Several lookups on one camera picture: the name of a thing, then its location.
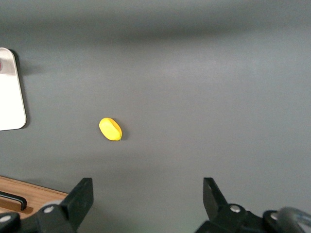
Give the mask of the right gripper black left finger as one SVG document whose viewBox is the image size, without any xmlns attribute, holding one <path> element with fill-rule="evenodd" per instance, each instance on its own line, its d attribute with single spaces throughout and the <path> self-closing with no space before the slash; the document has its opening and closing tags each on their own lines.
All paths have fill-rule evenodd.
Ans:
<svg viewBox="0 0 311 233">
<path fill-rule="evenodd" d="M 59 204 L 49 204 L 30 217 L 0 215 L 2 233 L 76 233 L 94 202 L 93 181 L 83 178 Z"/>
</svg>

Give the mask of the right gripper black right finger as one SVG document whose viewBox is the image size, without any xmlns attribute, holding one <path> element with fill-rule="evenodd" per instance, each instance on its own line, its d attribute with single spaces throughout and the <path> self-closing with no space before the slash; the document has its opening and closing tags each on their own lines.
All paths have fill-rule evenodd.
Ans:
<svg viewBox="0 0 311 233">
<path fill-rule="evenodd" d="M 213 178 L 203 179 L 203 204 L 208 216 L 197 233 L 276 233 L 276 219 L 264 212 L 259 217 L 241 205 L 229 203 Z"/>
</svg>

